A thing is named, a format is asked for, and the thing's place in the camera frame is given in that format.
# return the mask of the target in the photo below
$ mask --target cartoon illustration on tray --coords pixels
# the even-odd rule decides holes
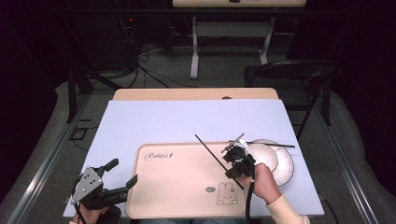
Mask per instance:
[[[219,184],[218,205],[223,204],[238,204],[233,184],[230,182]]]

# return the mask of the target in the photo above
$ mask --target office chair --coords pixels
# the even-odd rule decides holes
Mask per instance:
[[[290,60],[245,68],[245,87],[274,88],[287,111],[305,111],[296,136],[301,136],[304,126],[318,99],[320,91],[329,81],[341,74],[338,62],[327,60]],[[330,94],[330,88],[324,92]]]

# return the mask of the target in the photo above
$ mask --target gray carpet floor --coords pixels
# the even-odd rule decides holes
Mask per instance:
[[[268,52],[270,62],[285,58],[291,40],[289,35],[274,35]],[[177,48],[177,52],[154,49],[140,57],[140,65],[152,75],[168,84],[171,88],[195,87],[242,87],[244,68],[250,64],[260,63],[257,49],[262,40],[249,38],[208,38],[200,43],[199,77],[190,79],[191,53],[189,48]],[[126,87],[131,84],[135,74],[113,79]],[[62,143],[61,154],[56,165],[46,179],[29,209],[25,223],[68,223],[63,217],[65,199],[69,197],[73,181],[77,178],[82,164],[94,138],[96,127],[106,110],[106,105],[114,93],[104,84],[92,81],[95,92],[89,102],[82,108],[77,126],[90,128],[83,140]],[[140,70],[136,83],[131,88],[163,88],[163,85],[150,76],[144,76]],[[37,147],[25,166],[12,190],[0,205],[0,223],[7,223],[22,195],[28,189],[36,172],[51,151],[59,144],[58,139],[67,127],[68,116],[67,85],[57,89],[58,104],[52,118]],[[290,114],[290,119],[300,115]],[[376,223],[396,223],[396,199],[376,181],[371,168],[364,160],[364,150],[353,118],[350,117],[341,98],[332,94],[332,126],[323,126],[318,113],[313,113],[304,129],[300,145],[304,153],[310,174],[317,190],[322,193],[338,217],[339,223],[368,223],[358,207],[359,202],[351,194],[351,187],[346,182],[337,154],[334,153],[334,140],[328,135],[329,129],[334,133],[336,143],[347,157],[353,175],[359,180],[361,191],[366,196],[376,217]],[[311,223],[336,223],[331,208],[323,201],[325,215],[311,217]],[[129,223],[124,219],[120,223]],[[262,223],[273,223],[263,219]]]

